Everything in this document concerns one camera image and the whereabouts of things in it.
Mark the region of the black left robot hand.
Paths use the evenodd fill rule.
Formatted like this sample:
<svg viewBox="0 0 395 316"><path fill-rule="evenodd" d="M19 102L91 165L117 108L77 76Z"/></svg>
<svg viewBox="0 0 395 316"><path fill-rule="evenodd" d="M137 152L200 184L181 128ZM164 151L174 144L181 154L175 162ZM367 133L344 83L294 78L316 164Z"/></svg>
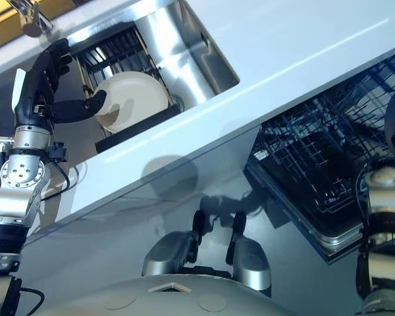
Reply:
<svg viewBox="0 0 395 316"><path fill-rule="evenodd" d="M66 38L44 49L26 73L14 107L14 126L36 126L51 131L55 124L89 119L104 105L107 92L99 90L88 99L55 102L59 80L69 72L72 62Z"/></svg>

